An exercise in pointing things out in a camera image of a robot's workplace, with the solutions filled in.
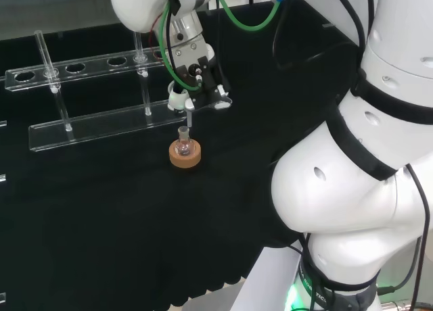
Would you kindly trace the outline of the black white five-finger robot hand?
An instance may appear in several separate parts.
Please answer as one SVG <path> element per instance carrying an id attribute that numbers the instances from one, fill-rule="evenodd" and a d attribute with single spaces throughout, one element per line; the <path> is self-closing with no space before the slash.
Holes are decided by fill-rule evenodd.
<path id="1" fill-rule="evenodd" d="M 178 79 L 168 86 L 169 110 L 192 112 L 231 106 L 229 84 L 210 44 L 202 41 L 186 43 L 175 47 L 172 55 L 172 68 Z"/>

